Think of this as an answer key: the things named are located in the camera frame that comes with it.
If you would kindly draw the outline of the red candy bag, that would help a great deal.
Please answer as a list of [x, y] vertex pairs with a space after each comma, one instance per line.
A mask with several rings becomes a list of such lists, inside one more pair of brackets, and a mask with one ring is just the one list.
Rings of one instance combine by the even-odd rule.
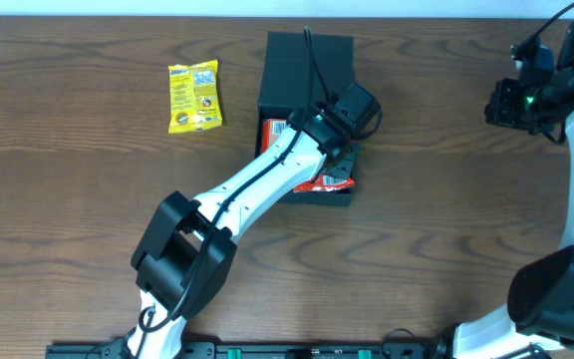
[[293, 188], [294, 192], [331, 192], [351, 189], [355, 182], [351, 177], [339, 179], [320, 174], [312, 180], [302, 182]]

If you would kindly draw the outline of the orange snack box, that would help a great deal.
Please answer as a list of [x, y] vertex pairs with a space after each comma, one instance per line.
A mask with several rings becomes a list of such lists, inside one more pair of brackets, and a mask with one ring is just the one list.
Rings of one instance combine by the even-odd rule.
[[265, 119], [262, 124], [262, 136], [260, 153], [268, 150], [279, 138], [282, 131], [288, 127], [288, 122], [283, 119]]

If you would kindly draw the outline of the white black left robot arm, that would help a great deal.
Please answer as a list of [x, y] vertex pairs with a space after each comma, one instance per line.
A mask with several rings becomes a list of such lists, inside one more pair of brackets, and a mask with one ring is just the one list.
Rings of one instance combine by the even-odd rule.
[[175, 358], [186, 322], [220, 290], [245, 231], [278, 199], [343, 157], [364, 123], [292, 115], [273, 145], [221, 185], [156, 208], [135, 250], [142, 311], [127, 341], [133, 358]]

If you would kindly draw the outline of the black open gift box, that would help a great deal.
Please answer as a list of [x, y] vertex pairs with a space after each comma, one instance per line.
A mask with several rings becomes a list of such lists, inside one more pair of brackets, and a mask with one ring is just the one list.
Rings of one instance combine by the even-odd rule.
[[[356, 82], [354, 40], [349, 36], [314, 35], [316, 63], [328, 90], [341, 94]], [[267, 119], [285, 120], [305, 104], [309, 50], [303, 35], [270, 32], [267, 37], [263, 76], [258, 97], [255, 155], [262, 154], [262, 130]]]

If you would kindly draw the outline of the yellow candy bag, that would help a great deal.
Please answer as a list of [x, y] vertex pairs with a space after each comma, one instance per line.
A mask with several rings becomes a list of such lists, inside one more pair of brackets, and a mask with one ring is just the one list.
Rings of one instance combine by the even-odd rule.
[[217, 73], [217, 60], [168, 67], [170, 134], [206, 131], [222, 125]]

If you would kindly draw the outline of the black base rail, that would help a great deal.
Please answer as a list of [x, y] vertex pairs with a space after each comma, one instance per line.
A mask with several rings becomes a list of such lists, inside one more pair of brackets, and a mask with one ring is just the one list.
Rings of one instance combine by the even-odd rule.
[[[452, 358], [452, 333], [419, 337], [395, 329], [379, 342], [223, 342], [215, 336], [183, 334], [183, 359], [431, 359]], [[134, 355], [128, 340], [106, 342], [55, 342], [46, 347], [46, 359], [124, 359]]]

